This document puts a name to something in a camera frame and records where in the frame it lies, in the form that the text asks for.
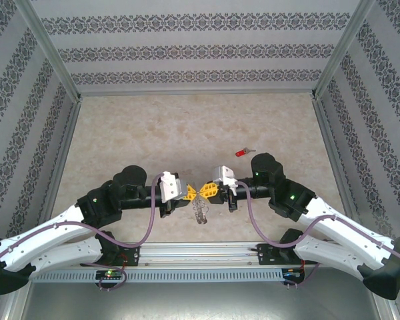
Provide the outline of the silver keyring with keys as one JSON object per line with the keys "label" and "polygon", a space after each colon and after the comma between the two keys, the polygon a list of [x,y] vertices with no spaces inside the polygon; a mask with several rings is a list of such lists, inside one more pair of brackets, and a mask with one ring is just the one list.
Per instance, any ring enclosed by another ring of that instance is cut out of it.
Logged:
{"label": "silver keyring with keys", "polygon": [[195,197],[192,200],[195,218],[198,224],[204,225],[207,223],[207,213],[209,212],[209,207],[204,201],[204,198],[200,196],[194,182],[192,182],[191,186],[195,192]]}

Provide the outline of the grey sheet metal panel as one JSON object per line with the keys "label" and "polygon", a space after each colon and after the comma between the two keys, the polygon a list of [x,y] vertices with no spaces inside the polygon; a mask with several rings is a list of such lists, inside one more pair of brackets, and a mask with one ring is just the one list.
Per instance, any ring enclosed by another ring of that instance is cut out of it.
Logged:
{"label": "grey sheet metal panel", "polygon": [[22,320],[381,320],[354,281],[317,276],[295,289],[280,283],[35,284]]}

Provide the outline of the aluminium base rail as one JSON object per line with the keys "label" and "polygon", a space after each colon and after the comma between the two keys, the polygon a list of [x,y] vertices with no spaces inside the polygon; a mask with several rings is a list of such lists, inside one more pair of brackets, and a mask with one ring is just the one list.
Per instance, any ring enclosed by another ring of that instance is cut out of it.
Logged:
{"label": "aluminium base rail", "polygon": [[257,266],[257,242],[145,243],[134,254],[138,267],[206,268]]}

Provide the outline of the aluminium frame bar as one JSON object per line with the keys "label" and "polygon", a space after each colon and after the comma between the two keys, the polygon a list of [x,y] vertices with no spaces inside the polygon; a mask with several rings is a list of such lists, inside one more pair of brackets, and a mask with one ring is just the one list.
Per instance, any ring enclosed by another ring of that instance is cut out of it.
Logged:
{"label": "aluminium frame bar", "polygon": [[238,94],[298,94],[314,96],[314,90],[307,89],[194,89],[194,90],[152,90],[152,91],[95,91],[80,93],[80,97],[111,96],[153,96],[153,95],[238,95]]}
{"label": "aluminium frame bar", "polygon": [[345,214],[354,221],[359,222],[355,202],[351,196],[349,184],[346,181],[342,162],[339,158],[337,146],[325,116],[323,106],[321,102],[314,97],[312,98],[312,104]]}
{"label": "aluminium frame bar", "polygon": [[393,301],[374,297],[377,312],[381,320],[400,320],[397,306]]}
{"label": "aluminium frame bar", "polygon": [[22,290],[9,294],[4,306],[1,320],[21,320],[28,294],[28,291]]}
{"label": "aluminium frame bar", "polygon": [[41,202],[35,225],[46,222],[46,220],[48,220],[53,213],[53,208],[55,206],[82,100],[83,99],[80,97],[73,103],[71,110],[67,116],[63,134],[60,139],[59,148],[54,158],[53,170],[51,172],[51,175],[49,176],[48,184],[46,186],[46,193]]}

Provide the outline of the aluminium frame post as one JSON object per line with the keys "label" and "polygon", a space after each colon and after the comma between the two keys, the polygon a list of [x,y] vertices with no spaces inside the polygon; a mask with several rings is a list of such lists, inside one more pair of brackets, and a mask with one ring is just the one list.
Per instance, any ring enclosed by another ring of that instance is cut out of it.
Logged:
{"label": "aluminium frame post", "polygon": [[314,100],[320,98],[326,90],[332,76],[335,74],[341,60],[353,42],[356,33],[370,12],[374,2],[375,0],[359,0],[358,5],[354,10],[340,40],[335,46],[335,49],[332,52],[316,86],[312,90],[312,98]]}
{"label": "aluminium frame post", "polygon": [[80,100],[80,92],[71,78],[58,50],[54,46],[45,26],[43,25],[40,17],[36,13],[31,0],[13,0],[23,16],[25,22],[28,24],[30,30],[34,34],[38,44],[44,52],[46,58],[51,63],[59,80],[64,85],[68,94],[75,101]]}

